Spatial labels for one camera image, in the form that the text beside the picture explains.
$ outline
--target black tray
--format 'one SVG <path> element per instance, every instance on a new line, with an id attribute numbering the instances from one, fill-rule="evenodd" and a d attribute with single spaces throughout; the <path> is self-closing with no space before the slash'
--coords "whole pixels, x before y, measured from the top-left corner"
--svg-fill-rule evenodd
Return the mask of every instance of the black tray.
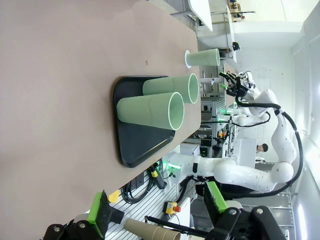
<path id="1" fill-rule="evenodd" d="M 167 76 L 124 76 L 114 87 L 113 109 L 118 154 L 128 168 L 138 166 L 170 143 L 176 131 L 122 122 L 118 119 L 117 104 L 122 98 L 142 96 L 145 81 L 165 77 Z"/>

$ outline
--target yellow object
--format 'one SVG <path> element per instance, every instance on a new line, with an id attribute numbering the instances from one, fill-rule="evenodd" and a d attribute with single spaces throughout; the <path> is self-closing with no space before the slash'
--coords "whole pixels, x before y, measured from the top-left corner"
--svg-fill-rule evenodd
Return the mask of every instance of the yellow object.
<path id="1" fill-rule="evenodd" d="M 151 172 L 151 175 L 152 175 L 152 177 L 154 177 L 154 178 L 158 177 L 157 171 L 152 171 L 152 172 Z"/>
<path id="2" fill-rule="evenodd" d="M 108 196 L 108 201 L 110 203 L 116 204 L 118 202 L 119 194 L 120 194 L 120 191 L 118 189 L 117 191 L 115 191 L 114 193 Z"/>
<path id="3" fill-rule="evenodd" d="M 166 205 L 166 210 L 165 213 L 166 214 L 175 214 L 176 211 L 174 211 L 174 208 L 178 206 L 178 203 L 176 202 L 168 202 Z"/>

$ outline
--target bolt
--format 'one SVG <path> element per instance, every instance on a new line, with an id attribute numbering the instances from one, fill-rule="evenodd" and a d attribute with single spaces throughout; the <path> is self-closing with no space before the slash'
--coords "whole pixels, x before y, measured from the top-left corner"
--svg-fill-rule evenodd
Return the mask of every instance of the bolt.
<path id="1" fill-rule="evenodd" d="M 234 209 L 230 209 L 230 210 L 229 210 L 229 213 L 230 213 L 231 215 L 235 215 L 235 214 L 237 213 L 237 211 L 234 210 Z"/>

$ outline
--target light green plastic cup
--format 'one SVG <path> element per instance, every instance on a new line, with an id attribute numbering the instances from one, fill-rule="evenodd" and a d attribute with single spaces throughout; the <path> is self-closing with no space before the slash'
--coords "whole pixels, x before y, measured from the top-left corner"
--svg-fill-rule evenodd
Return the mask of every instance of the light green plastic cup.
<path id="1" fill-rule="evenodd" d="M 178 92 L 185 104 L 195 104 L 199 96 L 199 83 L 195 74 L 150 79 L 144 82 L 143 95 Z"/>
<path id="2" fill-rule="evenodd" d="M 184 120 L 185 106 L 180 93 L 168 92 L 122 98 L 116 111 L 122 122 L 176 131 Z"/>
<path id="3" fill-rule="evenodd" d="M 188 53 L 186 55 L 186 63 L 189 66 L 219 66 L 220 55 L 218 49 L 210 49 Z"/>

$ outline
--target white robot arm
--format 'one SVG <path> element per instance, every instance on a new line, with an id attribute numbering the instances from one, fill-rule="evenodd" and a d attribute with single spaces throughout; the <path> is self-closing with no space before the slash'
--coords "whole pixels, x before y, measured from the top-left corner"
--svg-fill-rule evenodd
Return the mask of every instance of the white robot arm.
<path id="1" fill-rule="evenodd" d="M 260 92 L 256 88 L 251 73 L 247 72 L 238 77 L 223 73 L 222 76 L 230 82 L 227 94 L 237 98 L 241 97 L 249 103 L 248 108 L 241 111 L 244 116 L 248 116 L 249 110 L 253 122 L 261 122 L 265 118 L 264 115 L 269 106 L 271 108 L 278 106 L 277 98 L 270 89 Z M 233 158 L 194 157 L 175 152 L 170 153 L 168 163 L 172 166 L 180 166 L 180 180 L 189 175 L 195 177 L 214 176 L 222 184 L 238 185 L 262 193 L 271 192 L 277 184 L 287 183 L 292 179 L 294 169 L 291 163 L 297 156 L 296 148 L 287 133 L 287 122 L 282 114 L 284 110 L 279 107 L 275 107 L 273 110 L 278 119 L 278 126 L 271 138 L 271 143 L 278 155 L 279 162 L 273 166 L 270 172 L 237 165 Z"/>

